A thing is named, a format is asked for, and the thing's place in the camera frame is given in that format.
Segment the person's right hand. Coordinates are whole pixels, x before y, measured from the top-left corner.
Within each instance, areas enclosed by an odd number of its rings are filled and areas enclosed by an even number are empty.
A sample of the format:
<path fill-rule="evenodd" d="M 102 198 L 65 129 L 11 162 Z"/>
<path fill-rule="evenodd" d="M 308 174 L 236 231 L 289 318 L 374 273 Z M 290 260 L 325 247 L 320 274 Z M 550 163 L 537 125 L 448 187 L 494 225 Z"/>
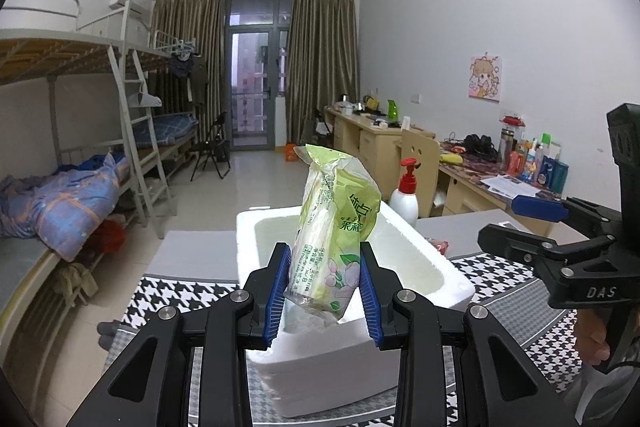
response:
<path fill-rule="evenodd" d="M 611 350 L 606 342 L 606 326 L 593 310 L 577 311 L 574 326 L 575 350 L 586 364 L 596 366 L 608 361 Z"/>

